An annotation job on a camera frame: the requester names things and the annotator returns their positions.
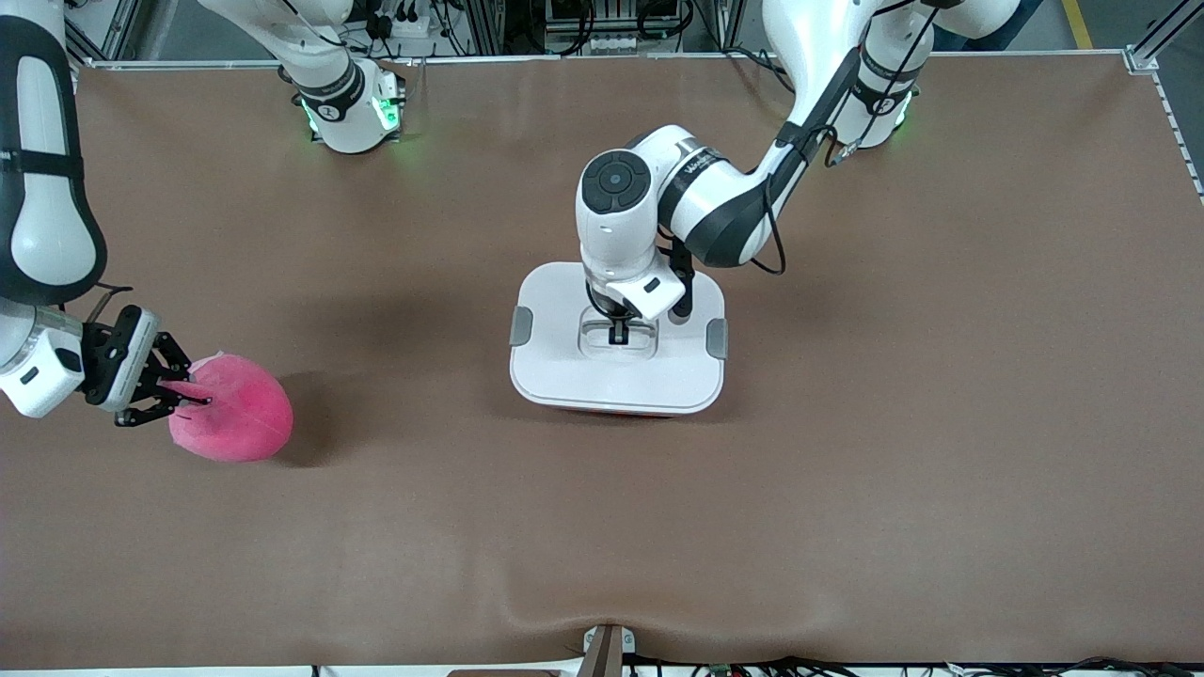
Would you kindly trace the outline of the brown table mat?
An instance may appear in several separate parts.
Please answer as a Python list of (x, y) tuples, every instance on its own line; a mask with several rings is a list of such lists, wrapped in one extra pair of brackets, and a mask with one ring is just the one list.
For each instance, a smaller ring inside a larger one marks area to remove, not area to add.
[(405, 70), (403, 142), (309, 142), (275, 71), (81, 73), (123, 304), (278, 377), (293, 442), (0, 401), (0, 669), (562, 658), (1204, 663), (1204, 204), (1119, 55), (939, 55), (810, 167), (787, 273), (719, 270), (728, 369), (677, 419), (517, 394), (576, 179), (680, 124), (740, 166), (783, 86), (722, 57)]

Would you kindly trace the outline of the aluminium frame corner post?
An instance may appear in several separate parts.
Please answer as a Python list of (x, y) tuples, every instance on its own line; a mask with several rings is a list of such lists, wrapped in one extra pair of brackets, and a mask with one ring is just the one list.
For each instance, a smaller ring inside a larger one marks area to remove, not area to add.
[(1163, 86), (1158, 73), (1161, 52), (1165, 51), (1165, 47), (1170, 46), (1179, 34), (1202, 16), (1204, 16), (1204, 0), (1174, 0), (1171, 8), (1164, 16), (1149, 22), (1147, 29), (1143, 31), (1140, 39), (1137, 39), (1135, 43), (1123, 48), (1122, 55), (1127, 72), (1147, 73), (1152, 77), (1163, 112), (1165, 112), (1174, 139), (1178, 141), (1178, 151), (1185, 167), (1187, 167), (1193, 189), (1196, 189), (1196, 196), (1204, 205), (1204, 179), (1196, 167), (1196, 160), (1193, 160), (1184, 137), (1180, 120), (1178, 120), (1178, 114), (1171, 107), (1168, 94), (1165, 94), (1165, 86)]

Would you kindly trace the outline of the pink translucent plastic box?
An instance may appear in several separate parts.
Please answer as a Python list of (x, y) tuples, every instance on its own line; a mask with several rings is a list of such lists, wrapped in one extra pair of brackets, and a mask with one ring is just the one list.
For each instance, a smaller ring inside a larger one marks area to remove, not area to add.
[(556, 410), (576, 411), (584, 413), (597, 413), (598, 416), (628, 416), (643, 418), (675, 418), (681, 412), (675, 410), (650, 410), (641, 407), (614, 407), (602, 406), (602, 404), (553, 404)]

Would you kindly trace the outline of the pink plush toy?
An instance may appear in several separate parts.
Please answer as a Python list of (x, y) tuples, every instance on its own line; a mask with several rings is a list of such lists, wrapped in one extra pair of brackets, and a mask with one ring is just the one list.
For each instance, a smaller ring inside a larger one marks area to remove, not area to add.
[(256, 363), (231, 353), (199, 360), (185, 381), (166, 388), (183, 398), (169, 416), (181, 449), (217, 463), (258, 463), (293, 436), (293, 404), (281, 382)]

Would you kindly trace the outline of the aluminium frame strut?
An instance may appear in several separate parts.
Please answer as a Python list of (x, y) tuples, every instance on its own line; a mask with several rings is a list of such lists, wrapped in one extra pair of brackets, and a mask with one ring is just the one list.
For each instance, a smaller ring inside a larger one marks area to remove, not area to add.
[(142, 0), (64, 0), (66, 51), (85, 64), (123, 59)]

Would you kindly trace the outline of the silver table edge rail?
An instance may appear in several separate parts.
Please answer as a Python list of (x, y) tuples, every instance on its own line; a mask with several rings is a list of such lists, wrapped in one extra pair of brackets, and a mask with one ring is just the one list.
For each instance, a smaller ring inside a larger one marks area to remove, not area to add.
[[(954, 57), (1110, 57), (1123, 66), (1127, 73), (1157, 73), (1159, 63), (1155, 57), (1147, 63), (1138, 63), (1131, 55), (1131, 51), (1019, 51), (1019, 52), (990, 52), (990, 53), (951, 53), (938, 52), (931, 55), (928, 63), (934, 64), (939, 59), (950, 60)], [(418, 57), (386, 57), (382, 63), (397, 66), (430, 66), (430, 65), (477, 65), (477, 64), (510, 64), (510, 63), (559, 63), (559, 61), (633, 61), (633, 60), (706, 60), (727, 57), (725, 53), (637, 53), (636, 55), (418, 55)], [(104, 71), (230, 71), (230, 70), (273, 70), (279, 66), (278, 61), (262, 59), (216, 59), (216, 60), (126, 60), (126, 61), (102, 61), (87, 57), (83, 65)]]

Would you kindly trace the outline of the white power strip with plugs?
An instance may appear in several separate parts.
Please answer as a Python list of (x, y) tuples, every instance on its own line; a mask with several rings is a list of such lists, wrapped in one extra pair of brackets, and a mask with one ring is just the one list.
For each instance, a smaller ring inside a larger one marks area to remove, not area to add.
[(382, 39), (430, 39), (431, 18), (419, 0), (380, 0), (374, 20)]

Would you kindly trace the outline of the white box lid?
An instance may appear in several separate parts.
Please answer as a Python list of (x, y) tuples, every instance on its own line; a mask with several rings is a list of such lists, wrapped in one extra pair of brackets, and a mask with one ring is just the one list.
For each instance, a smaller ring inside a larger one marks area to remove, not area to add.
[(722, 390), (728, 357), (725, 298), (706, 273), (694, 279), (684, 324), (668, 313), (628, 323), (628, 345), (610, 345), (610, 322), (594, 312), (580, 261), (551, 261), (524, 279), (509, 346), (513, 385), (536, 404), (602, 404), (692, 416)]

